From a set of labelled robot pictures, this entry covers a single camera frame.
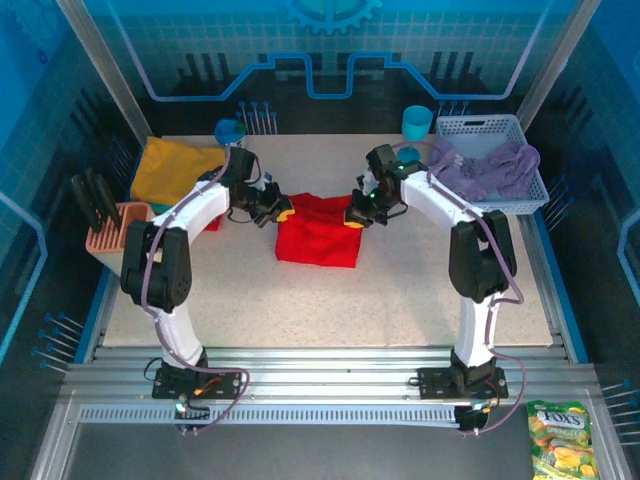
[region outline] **purple cloth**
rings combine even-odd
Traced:
[[[440,137],[429,170],[447,188],[469,202],[480,202],[497,190],[505,198],[524,198],[531,187],[540,154],[531,145],[507,142],[486,159],[464,158]]]

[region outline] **snack bag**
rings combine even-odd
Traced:
[[[578,402],[527,404],[534,480],[599,480],[589,414]]]

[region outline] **teal cup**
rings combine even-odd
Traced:
[[[419,142],[429,133],[433,113],[422,105],[411,105],[402,114],[402,135],[409,142]],[[404,147],[398,151],[398,160],[402,163],[420,161],[420,152],[413,147]]]
[[[429,133],[433,113],[422,105],[411,105],[402,114],[402,135],[409,142],[419,142]]]

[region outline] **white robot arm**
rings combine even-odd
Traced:
[[[133,222],[127,230],[120,284],[134,303],[141,305],[144,269],[151,242],[160,226],[171,218],[154,255],[147,295],[154,320],[172,350],[165,351],[163,358],[170,368],[184,369],[175,356],[192,366],[207,366],[206,353],[193,331],[185,301],[191,288],[189,245],[213,219],[230,207],[249,212],[259,227],[292,211],[291,203],[281,195],[278,184],[271,182],[268,174],[262,173],[260,178],[249,182],[255,162],[257,157],[253,153],[231,148],[229,166],[219,183],[205,189],[216,171],[205,173],[187,195],[197,193],[189,203],[173,207],[151,222]]]
[[[485,388],[487,380],[496,375],[502,378],[491,350],[498,300],[509,287],[495,252],[482,246],[487,238],[477,219],[481,218],[489,226],[509,273],[514,276],[516,260],[507,219],[499,211],[483,214],[436,178],[428,178],[428,172],[420,163],[399,162],[389,145],[373,149],[367,161],[369,168],[358,178],[360,189],[353,191],[345,220],[363,227],[374,222],[386,225],[387,220],[412,207],[449,237],[449,277],[461,296],[461,318],[448,373],[459,395],[474,395]],[[404,205],[405,210],[390,214],[398,204]]]

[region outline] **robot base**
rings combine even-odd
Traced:
[[[206,354],[203,352],[203,356],[198,361],[197,366],[206,367],[207,363]],[[198,395],[198,400],[235,400],[241,389],[242,378],[239,373],[200,373],[174,367],[163,361],[160,368],[156,370],[151,396],[155,399],[163,400],[176,400],[180,395],[192,398],[196,389],[204,388],[210,380],[216,378],[220,380],[216,381],[212,388]]]
[[[467,367],[451,351],[448,368],[419,368],[409,385],[420,389],[422,400],[507,398],[509,390],[504,370],[497,368],[495,357],[484,365]]]

